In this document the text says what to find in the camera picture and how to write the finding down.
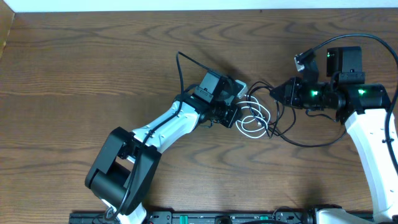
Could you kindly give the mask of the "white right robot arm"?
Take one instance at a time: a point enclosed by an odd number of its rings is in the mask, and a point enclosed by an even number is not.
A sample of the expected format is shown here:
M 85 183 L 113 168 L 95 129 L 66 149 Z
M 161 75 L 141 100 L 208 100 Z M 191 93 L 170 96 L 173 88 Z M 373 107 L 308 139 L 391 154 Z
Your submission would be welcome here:
M 296 109 L 336 111 L 359 154 L 371 193 L 373 223 L 397 223 L 397 131 L 391 102 L 381 84 L 362 79 L 309 82 L 291 78 L 270 92 Z

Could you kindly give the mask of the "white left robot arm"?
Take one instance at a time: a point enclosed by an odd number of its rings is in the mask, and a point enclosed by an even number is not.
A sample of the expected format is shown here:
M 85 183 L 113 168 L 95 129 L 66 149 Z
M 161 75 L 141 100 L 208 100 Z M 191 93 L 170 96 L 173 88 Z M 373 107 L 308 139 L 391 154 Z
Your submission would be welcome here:
M 85 179 L 85 186 L 108 206 L 104 222 L 142 223 L 147 216 L 142 201 L 163 152 L 206 121 L 231 128 L 242 115 L 233 100 L 209 103 L 184 93 L 151 123 L 132 131 L 112 130 Z

